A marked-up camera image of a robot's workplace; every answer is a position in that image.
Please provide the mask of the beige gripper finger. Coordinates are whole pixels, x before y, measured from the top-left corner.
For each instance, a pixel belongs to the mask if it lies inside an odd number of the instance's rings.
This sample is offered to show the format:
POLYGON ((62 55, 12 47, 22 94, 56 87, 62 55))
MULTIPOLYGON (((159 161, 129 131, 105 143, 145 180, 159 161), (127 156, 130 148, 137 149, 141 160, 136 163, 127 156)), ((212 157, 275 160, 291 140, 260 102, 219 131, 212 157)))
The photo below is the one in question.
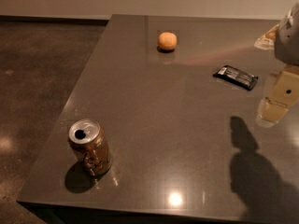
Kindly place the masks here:
POLYGON ((264 84, 263 99, 257 110, 257 123, 270 128, 279 123, 299 101, 299 68, 271 73, 264 84))

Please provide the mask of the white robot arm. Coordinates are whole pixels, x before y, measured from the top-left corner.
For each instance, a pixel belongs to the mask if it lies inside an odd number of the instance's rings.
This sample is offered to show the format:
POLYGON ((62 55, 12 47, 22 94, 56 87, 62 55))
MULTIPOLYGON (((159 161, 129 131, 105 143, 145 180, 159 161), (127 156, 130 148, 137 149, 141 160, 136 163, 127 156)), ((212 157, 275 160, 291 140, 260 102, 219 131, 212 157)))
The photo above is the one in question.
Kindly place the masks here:
POLYGON ((279 123, 299 101, 299 3, 254 43, 258 49, 274 51, 275 58, 285 64, 278 73, 271 73, 264 86, 264 98, 257 111, 262 127, 279 123))

